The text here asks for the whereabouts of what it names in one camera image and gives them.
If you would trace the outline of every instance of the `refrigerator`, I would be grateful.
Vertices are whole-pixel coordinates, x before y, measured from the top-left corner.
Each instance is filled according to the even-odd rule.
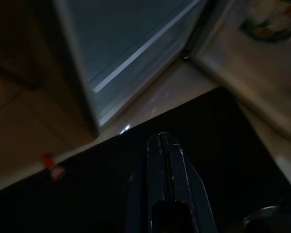
[[[96,131],[183,57],[291,139],[291,0],[32,5]]]

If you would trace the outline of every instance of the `open refrigerator door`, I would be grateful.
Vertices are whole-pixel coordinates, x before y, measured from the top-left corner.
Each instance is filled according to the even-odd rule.
[[[291,1],[218,4],[191,58],[291,138]]]

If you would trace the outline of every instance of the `black mat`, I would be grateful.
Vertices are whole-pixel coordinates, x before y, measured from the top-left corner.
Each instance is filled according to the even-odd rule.
[[[291,211],[290,184],[233,96],[217,88],[63,161],[68,174],[58,183],[42,171],[0,191],[1,230],[123,232],[128,180],[161,131],[178,139],[204,181],[220,232],[265,206]]]

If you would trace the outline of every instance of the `beige floor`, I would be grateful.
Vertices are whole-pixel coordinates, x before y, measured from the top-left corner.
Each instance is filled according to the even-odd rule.
[[[41,170],[44,153],[56,156],[93,140],[86,122],[44,92],[0,77],[0,188]]]
[[[78,152],[81,152],[121,133],[123,130],[125,130],[125,128],[134,127],[165,111],[168,111],[169,109],[175,108],[182,103],[198,97],[217,86],[218,84],[216,82],[206,78],[189,64],[178,61],[173,66],[168,68],[150,86],[150,88],[148,88],[130,106],[128,110],[124,111],[124,113],[118,117],[108,128],[104,129],[96,141],[92,141],[88,144],[84,143],[88,139],[86,136],[84,136],[84,138],[74,137],[73,133],[69,132],[68,126],[71,124],[71,122],[69,123],[68,119],[66,121],[66,125],[58,126],[57,124],[45,124],[45,122],[52,122],[52,119],[54,119],[54,116],[49,112],[56,112],[58,109],[53,107],[50,111],[47,111],[48,105],[45,104],[44,99],[40,97],[41,95],[39,93],[35,93],[37,96],[39,96],[36,96],[35,98],[41,98],[40,101],[34,101],[33,96],[35,96],[35,94],[24,91],[20,94],[19,98],[13,101],[14,104],[9,110],[12,112],[14,108],[14,111],[18,112],[18,121],[12,121],[10,114],[6,113],[7,122],[13,122],[13,124],[12,126],[9,126],[8,124],[5,126],[8,132],[11,131],[9,128],[15,129],[13,131],[17,131],[19,128],[21,128],[23,133],[19,134],[10,132],[11,136],[8,138],[3,138],[3,136],[1,136],[1,139],[3,142],[5,142],[8,148],[4,149],[4,153],[8,154],[4,155],[2,151],[1,156],[4,159],[0,160],[1,163],[3,163],[3,161],[8,161],[15,155],[14,160],[18,161],[19,157],[25,153],[22,152],[22,150],[26,151],[26,156],[28,156],[28,158],[24,156],[25,162],[22,163],[23,166],[21,169],[14,169],[13,172],[11,172],[8,169],[9,167],[6,167],[6,173],[0,176],[0,189],[41,170],[43,166],[40,161],[40,156],[45,151],[51,151],[55,154],[58,154],[58,156],[55,157],[55,160],[57,162],[62,161]],[[38,105],[43,105],[43,108],[37,108]],[[257,131],[259,137],[270,151],[271,155],[274,157],[278,166],[291,182],[291,143],[274,132],[272,128],[261,121],[260,118],[258,118],[248,109],[243,106],[241,107],[253,125],[254,129]],[[39,114],[43,115],[45,111],[48,112],[49,115],[44,117],[37,117]],[[5,111],[2,111],[0,119],[4,116],[4,112]],[[22,120],[26,118],[24,116],[25,113],[27,113],[26,117],[29,120],[26,120],[27,123],[25,126],[19,126],[19,124],[24,125]],[[30,128],[34,128],[33,130],[28,129],[28,122],[30,123],[29,125],[31,125]],[[39,136],[30,137],[30,134],[33,132],[35,134],[39,132]],[[13,147],[11,144],[14,144],[13,138],[20,135],[25,137],[23,139],[18,139],[17,143],[20,145],[22,144],[22,147],[27,148],[23,148],[22,150],[17,148],[17,153],[11,153],[11,148]],[[27,140],[31,142],[32,139],[34,139],[33,141],[38,144],[38,147],[33,147],[30,145],[30,143],[27,143]]]

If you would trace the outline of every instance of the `small red item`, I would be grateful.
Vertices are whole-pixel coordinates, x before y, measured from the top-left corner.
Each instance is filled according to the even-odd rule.
[[[47,153],[42,156],[43,164],[47,169],[53,169],[56,165],[53,161],[52,154]]]
[[[61,167],[57,166],[55,162],[53,161],[52,154],[51,153],[46,153],[42,156],[42,161],[44,166],[50,170],[50,177],[52,178],[53,181],[58,181],[62,177],[65,176],[66,170]]]

